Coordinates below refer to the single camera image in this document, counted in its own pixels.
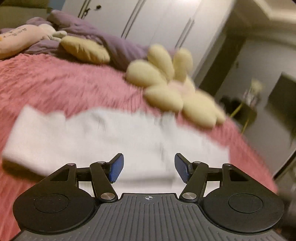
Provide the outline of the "white knit sweater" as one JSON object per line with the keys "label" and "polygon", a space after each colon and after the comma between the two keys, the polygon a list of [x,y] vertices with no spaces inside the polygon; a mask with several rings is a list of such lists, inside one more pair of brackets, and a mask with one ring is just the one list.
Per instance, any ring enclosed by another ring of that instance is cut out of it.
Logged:
{"label": "white knit sweater", "polygon": [[154,116],[95,108],[66,118],[26,106],[4,146],[2,157],[48,176],[67,163],[79,168],[124,156],[114,184],[122,193],[180,193],[184,183],[175,170],[175,154],[220,168],[230,161],[229,149],[204,133],[177,125],[173,114]]}

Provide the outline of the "dark object on table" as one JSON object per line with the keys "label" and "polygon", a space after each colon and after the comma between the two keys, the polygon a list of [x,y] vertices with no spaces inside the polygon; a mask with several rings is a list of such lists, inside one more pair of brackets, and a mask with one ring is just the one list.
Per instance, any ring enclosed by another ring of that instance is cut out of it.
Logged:
{"label": "dark object on table", "polygon": [[223,108],[228,112],[232,113],[238,106],[240,106],[241,101],[236,98],[230,98],[229,96],[222,96],[219,103],[223,105]]}

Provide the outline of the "yellow legged side table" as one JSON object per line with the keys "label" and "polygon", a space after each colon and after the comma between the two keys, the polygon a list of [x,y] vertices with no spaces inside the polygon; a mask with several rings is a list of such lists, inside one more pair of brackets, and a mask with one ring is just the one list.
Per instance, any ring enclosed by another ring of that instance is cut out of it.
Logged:
{"label": "yellow legged side table", "polygon": [[257,111],[239,99],[231,100],[230,104],[230,118],[241,126],[241,134],[244,134],[248,126],[254,123]]}

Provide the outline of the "yellow flower shaped pillow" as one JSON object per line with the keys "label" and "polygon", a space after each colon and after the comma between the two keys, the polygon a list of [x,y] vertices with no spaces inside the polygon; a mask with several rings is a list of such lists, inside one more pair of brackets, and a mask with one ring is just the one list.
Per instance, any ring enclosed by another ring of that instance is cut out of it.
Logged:
{"label": "yellow flower shaped pillow", "polygon": [[129,64],[125,79],[142,87],[145,101],[154,108],[182,113],[203,128],[224,124],[225,112],[210,94],[196,89],[189,77],[192,68],[193,58],[188,49],[179,48],[171,55],[164,46],[153,44],[146,60]]}

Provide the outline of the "flower bouquet on table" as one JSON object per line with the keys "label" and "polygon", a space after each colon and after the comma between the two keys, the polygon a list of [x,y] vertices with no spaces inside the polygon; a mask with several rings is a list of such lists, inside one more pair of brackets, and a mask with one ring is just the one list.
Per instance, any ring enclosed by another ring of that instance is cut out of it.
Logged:
{"label": "flower bouquet on table", "polygon": [[251,108],[256,107],[256,105],[260,101],[260,96],[263,88],[264,85],[261,81],[252,78],[250,88],[246,90],[243,94],[243,101]]}

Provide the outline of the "pink ribbed bed blanket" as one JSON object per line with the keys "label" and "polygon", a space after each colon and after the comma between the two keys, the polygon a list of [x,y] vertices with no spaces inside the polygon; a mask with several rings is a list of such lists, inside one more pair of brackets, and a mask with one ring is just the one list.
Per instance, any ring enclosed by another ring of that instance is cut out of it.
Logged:
{"label": "pink ribbed bed blanket", "polygon": [[[109,65],[81,64],[48,54],[18,54],[1,61],[1,152],[26,104],[43,113],[60,110],[66,117],[94,107],[162,115],[147,105],[141,88],[128,84],[124,72]],[[228,146],[232,164],[271,191],[278,191],[265,162],[241,136],[233,121],[228,119],[222,126],[206,131],[194,128],[182,114],[175,115],[175,120]],[[10,240],[19,232],[13,202],[40,179],[14,168],[11,172],[1,160],[1,240]]]}

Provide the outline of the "purple duvet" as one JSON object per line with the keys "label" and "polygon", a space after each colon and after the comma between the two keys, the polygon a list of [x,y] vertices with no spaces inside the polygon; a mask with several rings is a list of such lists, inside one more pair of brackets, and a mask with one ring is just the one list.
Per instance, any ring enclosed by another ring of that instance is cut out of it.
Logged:
{"label": "purple duvet", "polygon": [[[93,40],[107,49],[111,63],[115,68],[122,71],[126,71],[130,63],[137,60],[150,61],[162,71],[173,68],[171,57],[174,52],[166,50],[162,45],[153,44],[143,47],[120,37],[104,33],[85,20],[62,11],[54,10],[46,20],[35,17],[28,20],[26,24],[36,26],[48,24],[56,31],[66,31],[67,36]],[[2,29],[1,34],[9,30],[12,29]],[[67,56],[67,53],[60,47],[59,42],[53,40],[41,40],[23,51],[28,54],[47,53],[60,58],[66,58]]]}

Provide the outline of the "small yellow cushion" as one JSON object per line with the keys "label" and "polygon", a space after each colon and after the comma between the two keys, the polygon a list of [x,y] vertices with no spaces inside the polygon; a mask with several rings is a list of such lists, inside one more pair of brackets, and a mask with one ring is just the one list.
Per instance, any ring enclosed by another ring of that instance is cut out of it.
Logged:
{"label": "small yellow cushion", "polygon": [[107,49],[93,40],[65,36],[61,39],[60,44],[67,53],[82,62],[96,65],[109,64],[110,62]]}

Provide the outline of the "cream plush long pillow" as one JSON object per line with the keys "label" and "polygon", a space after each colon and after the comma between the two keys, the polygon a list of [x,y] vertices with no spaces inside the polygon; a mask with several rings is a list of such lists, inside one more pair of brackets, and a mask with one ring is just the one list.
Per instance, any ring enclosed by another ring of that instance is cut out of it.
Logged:
{"label": "cream plush long pillow", "polygon": [[48,24],[22,25],[1,34],[1,60],[14,56],[41,40],[60,42],[66,31],[56,31]]}

